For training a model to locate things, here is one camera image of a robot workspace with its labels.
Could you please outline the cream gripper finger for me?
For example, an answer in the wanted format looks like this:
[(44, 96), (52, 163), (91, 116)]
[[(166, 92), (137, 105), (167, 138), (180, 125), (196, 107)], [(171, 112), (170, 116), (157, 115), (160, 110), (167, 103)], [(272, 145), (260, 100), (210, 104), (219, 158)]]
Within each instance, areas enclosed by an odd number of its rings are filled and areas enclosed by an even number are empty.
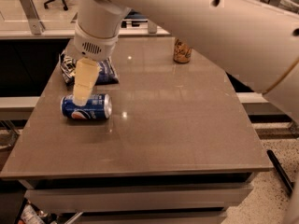
[(100, 67), (96, 61), (82, 58), (77, 61), (75, 84), (73, 88), (73, 103), (85, 106), (90, 98), (93, 86), (98, 79)]

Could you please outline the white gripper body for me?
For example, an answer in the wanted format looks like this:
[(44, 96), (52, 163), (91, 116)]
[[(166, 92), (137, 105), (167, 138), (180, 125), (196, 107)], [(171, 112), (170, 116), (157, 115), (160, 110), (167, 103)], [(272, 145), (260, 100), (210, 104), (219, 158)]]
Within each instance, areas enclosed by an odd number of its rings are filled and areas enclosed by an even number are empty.
[(96, 61), (109, 58), (118, 42), (119, 25), (117, 23), (75, 25), (75, 48), (84, 57)]

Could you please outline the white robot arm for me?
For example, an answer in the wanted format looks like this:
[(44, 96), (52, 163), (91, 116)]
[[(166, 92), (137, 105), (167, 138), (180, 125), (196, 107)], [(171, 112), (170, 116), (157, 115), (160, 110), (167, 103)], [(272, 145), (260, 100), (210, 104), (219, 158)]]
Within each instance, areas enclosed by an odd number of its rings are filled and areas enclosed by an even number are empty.
[(299, 122), (299, 16), (254, 0), (79, 0), (75, 46), (101, 61), (135, 10)]

